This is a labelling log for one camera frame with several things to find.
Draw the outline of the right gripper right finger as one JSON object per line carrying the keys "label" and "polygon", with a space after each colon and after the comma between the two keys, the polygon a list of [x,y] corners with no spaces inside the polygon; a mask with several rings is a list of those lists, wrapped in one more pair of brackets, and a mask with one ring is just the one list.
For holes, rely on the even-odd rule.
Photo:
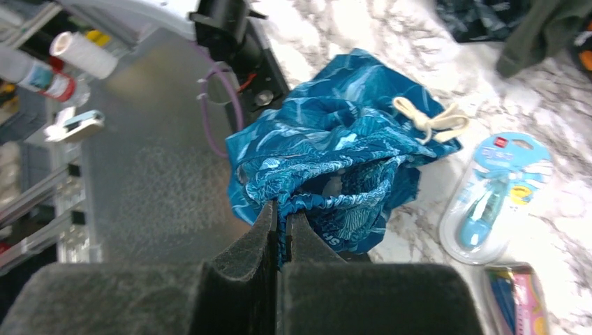
{"label": "right gripper right finger", "polygon": [[288,217],[282,334],[481,334],[465,280],[434,263],[346,262],[302,213]]}

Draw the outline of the blue patterned shorts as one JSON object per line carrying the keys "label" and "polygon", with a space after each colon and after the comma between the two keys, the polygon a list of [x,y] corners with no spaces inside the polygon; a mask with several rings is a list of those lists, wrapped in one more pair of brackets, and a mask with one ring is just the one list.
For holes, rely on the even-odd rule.
{"label": "blue patterned shorts", "polygon": [[254,223],[277,205],[278,265],[286,224],[303,211],[335,252],[366,253],[393,209],[414,200],[420,167],[461,149],[469,119],[365,50],[335,56],[225,141],[234,214]]}

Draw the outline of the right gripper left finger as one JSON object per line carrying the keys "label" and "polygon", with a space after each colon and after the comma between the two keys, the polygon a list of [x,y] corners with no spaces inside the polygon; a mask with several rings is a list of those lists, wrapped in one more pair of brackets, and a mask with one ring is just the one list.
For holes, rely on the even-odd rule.
{"label": "right gripper left finger", "polygon": [[200,264],[57,264],[34,274],[2,334],[261,334],[274,328],[276,205]]}

